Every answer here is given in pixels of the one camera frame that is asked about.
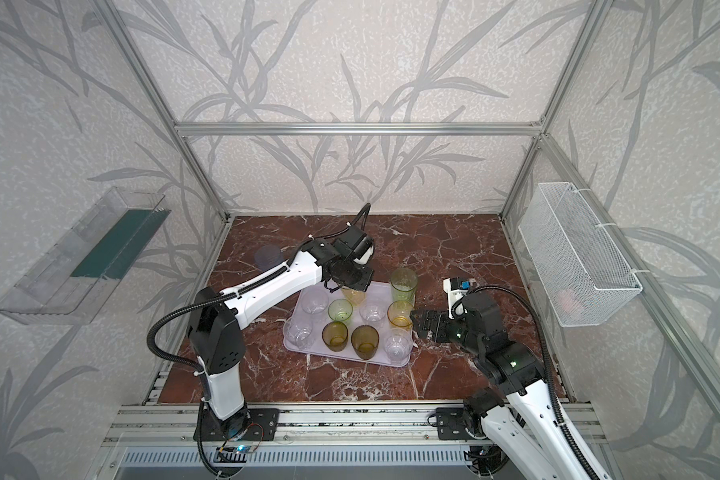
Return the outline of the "tall yellow plastic cup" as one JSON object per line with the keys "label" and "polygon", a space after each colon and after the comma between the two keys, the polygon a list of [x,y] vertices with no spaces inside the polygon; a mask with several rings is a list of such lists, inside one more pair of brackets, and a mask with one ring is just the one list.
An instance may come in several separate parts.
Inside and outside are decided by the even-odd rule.
{"label": "tall yellow plastic cup", "polygon": [[359,290],[353,290],[350,288],[343,287],[341,289],[343,296],[353,305],[360,306],[366,300],[366,293]]}

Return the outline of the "small green cup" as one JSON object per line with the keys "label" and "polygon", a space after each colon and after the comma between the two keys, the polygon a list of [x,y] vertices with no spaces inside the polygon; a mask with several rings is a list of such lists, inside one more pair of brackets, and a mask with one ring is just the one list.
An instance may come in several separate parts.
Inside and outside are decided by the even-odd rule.
{"label": "small green cup", "polygon": [[345,298],[336,299],[328,306],[328,316],[332,322],[340,322],[345,325],[349,325],[351,323],[353,313],[353,304]]}

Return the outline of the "tall green plastic cup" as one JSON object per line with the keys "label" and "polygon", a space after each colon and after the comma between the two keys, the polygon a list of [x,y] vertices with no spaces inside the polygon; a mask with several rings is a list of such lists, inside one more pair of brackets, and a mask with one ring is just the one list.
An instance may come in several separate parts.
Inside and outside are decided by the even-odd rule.
{"label": "tall green plastic cup", "polygon": [[415,304],[416,291],[419,283],[418,275],[408,267],[399,267],[389,277],[392,298],[395,302],[405,301]]}

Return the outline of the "brown textured cup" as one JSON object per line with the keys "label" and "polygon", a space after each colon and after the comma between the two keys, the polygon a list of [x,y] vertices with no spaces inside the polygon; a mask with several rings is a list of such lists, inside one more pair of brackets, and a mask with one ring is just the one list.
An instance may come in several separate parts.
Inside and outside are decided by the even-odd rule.
{"label": "brown textured cup", "polygon": [[351,335],[352,348],[362,360],[370,360],[375,356],[379,340],[379,332],[370,325],[355,328]]}
{"label": "brown textured cup", "polygon": [[342,351],[349,339],[349,330],[346,324],[331,321],[322,330],[321,338],[324,345],[333,352]]}

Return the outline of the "tall blue frosted cup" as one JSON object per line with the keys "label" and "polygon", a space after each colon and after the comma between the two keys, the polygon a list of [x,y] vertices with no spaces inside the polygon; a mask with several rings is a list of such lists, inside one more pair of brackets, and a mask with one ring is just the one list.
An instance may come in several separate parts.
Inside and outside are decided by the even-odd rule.
{"label": "tall blue frosted cup", "polygon": [[284,262],[284,254],[278,245],[267,244],[254,253],[254,264],[262,272]]}

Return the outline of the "small yellow cup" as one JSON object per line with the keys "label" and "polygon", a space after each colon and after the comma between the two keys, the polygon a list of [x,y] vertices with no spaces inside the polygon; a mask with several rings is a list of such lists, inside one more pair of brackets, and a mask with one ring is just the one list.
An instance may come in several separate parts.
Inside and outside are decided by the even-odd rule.
{"label": "small yellow cup", "polygon": [[387,318],[389,323],[396,328],[410,330],[412,328],[411,312],[413,305],[405,300],[397,300],[389,305]]}

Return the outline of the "small clear faceted glass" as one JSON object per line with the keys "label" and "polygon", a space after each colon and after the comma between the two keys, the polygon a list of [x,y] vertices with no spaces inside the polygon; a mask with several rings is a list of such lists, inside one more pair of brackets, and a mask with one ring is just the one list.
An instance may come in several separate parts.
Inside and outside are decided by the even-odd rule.
{"label": "small clear faceted glass", "polygon": [[383,347],[391,364],[406,363],[413,348],[412,335],[406,329],[393,328],[386,334]]}

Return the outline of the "clear faceted cup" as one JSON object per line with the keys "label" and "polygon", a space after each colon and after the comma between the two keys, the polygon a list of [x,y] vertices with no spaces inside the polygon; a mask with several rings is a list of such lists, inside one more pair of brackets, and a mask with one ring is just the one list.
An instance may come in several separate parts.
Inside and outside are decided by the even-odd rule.
{"label": "clear faceted cup", "polygon": [[322,287],[304,290],[299,300],[302,311],[310,316],[323,314],[329,301],[329,295]]}

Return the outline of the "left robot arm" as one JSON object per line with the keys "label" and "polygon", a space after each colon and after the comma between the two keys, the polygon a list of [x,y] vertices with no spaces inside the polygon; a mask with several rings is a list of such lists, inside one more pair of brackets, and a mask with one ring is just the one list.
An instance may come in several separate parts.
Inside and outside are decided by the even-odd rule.
{"label": "left robot arm", "polygon": [[[242,331],[281,301],[318,284],[333,290],[367,290],[374,255],[374,242],[365,231],[370,210],[367,203],[341,230],[308,236],[290,257],[251,280],[220,292],[210,287],[201,290],[192,304],[165,315],[148,330],[146,345],[153,355],[186,365],[201,379],[200,415],[211,415],[227,435],[236,435],[251,423],[240,380],[246,351]],[[189,316],[187,337],[194,360],[157,344],[159,331],[184,315]]]}

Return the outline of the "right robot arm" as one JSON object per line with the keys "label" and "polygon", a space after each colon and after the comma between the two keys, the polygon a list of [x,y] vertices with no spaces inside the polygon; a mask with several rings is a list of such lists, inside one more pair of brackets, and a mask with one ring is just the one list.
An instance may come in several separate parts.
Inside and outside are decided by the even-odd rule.
{"label": "right robot arm", "polygon": [[491,388],[465,400],[455,426],[475,440],[490,441],[527,479],[607,479],[610,474],[562,408],[547,344],[536,357],[510,339],[492,293],[513,297],[529,314],[521,295],[497,285],[475,286],[447,279],[445,310],[415,309],[420,338],[451,343],[472,354]]}

